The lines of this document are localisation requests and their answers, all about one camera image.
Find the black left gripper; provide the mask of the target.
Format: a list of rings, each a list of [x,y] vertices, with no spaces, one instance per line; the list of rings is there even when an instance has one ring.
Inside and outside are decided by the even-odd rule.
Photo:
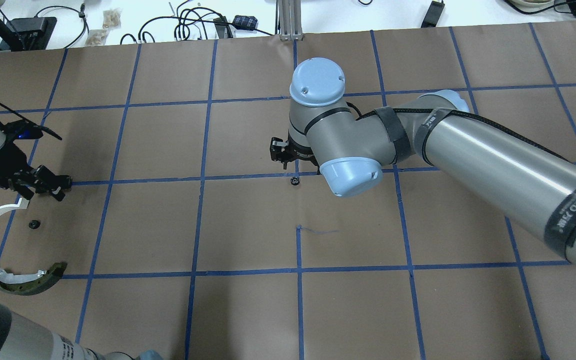
[[[12,189],[27,201],[31,201],[34,194],[48,194],[57,202],[62,202],[66,198],[66,191],[73,186],[73,178],[70,175],[57,175],[44,165],[32,170],[33,168],[28,164],[27,155],[14,142],[3,145],[0,149],[0,187],[2,189]],[[16,173],[30,173],[30,171],[32,171],[32,183],[18,180],[15,176]]]

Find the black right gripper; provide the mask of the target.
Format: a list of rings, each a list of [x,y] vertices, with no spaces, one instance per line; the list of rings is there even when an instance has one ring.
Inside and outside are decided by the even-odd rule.
[[[281,162],[284,170],[287,169],[288,163],[297,160],[311,162],[313,166],[316,166],[317,168],[320,167],[313,149],[310,146],[300,145],[290,136],[286,141],[280,137],[272,137],[269,144],[269,153],[270,159],[273,162]]]

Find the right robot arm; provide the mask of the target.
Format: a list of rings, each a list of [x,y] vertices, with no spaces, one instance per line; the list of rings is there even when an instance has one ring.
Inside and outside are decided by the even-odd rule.
[[[497,207],[576,266],[576,165],[505,126],[470,112],[452,89],[354,116],[346,76],[333,60],[295,68],[286,140],[270,159],[309,161],[330,191],[349,198],[375,187],[384,166],[418,156]]]

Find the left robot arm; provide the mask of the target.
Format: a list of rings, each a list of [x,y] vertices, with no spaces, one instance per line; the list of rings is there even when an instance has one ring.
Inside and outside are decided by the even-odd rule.
[[[18,121],[0,121],[0,187],[18,193],[14,203],[0,206],[0,217],[26,209],[34,195],[47,194],[64,200],[73,180],[68,175],[54,174],[41,165],[29,165],[26,154],[16,146],[18,140],[36,140],[46,133],[57,138],[53,130],[20,115]],[[48,269],[16,275],[0,268],[0,291],[16,296],[34,296],[50,289],[64,275],[65,262]],[[130,360],[127,353],[115,351],[100,354],[53,332],[45,326],[0,303],[0,360]]]

